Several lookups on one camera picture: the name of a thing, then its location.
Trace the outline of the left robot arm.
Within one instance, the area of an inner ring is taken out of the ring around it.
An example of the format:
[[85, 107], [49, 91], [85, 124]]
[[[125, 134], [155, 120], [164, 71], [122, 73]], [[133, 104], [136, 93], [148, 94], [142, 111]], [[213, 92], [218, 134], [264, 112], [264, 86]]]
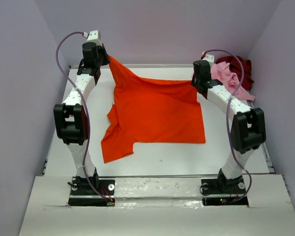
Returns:
[[68, 79], [73, 88], [61, 104], [54, 106], [53, 112], [57, 136], [69, 148], [76, 167], [75, 179], [70, 182], [72, 190], [83, 195], [102, 196], [98, 191], [97, 169], [89, 154], [90, 119], [87, 98], [97, 85], [101, 66], [109, 64], [110, 60], [104, 45], [99, 42], [84, 43], [82, 53], [76, 79]]

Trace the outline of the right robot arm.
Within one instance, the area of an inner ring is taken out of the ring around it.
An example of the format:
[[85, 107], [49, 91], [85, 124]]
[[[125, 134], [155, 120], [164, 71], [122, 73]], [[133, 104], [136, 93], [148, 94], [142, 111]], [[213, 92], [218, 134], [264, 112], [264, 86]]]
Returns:
[[218, 177], [202, 179], [200, 191], [205, 196], [230, 194], [244, 185], [242, 173], [245, 165], [252, 153], [266, 141], [264, 112], [244, 104], [231, 95], [219, 80], [213, 79], [211, 65], [207, 60], [195, 61], [193, 69], [191, 85], [226, 115], [231, 150]]

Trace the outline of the orange t shirt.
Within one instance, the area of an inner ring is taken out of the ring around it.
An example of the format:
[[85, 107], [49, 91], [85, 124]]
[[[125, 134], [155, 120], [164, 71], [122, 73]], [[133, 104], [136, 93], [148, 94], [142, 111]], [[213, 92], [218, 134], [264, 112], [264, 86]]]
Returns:
[[197, 91], [188, 80], [143, 78], [110, 57], [115, 82], [109, 127], [101, 141], [104, 163], [133, 154], [135, 143], [204, 144]]

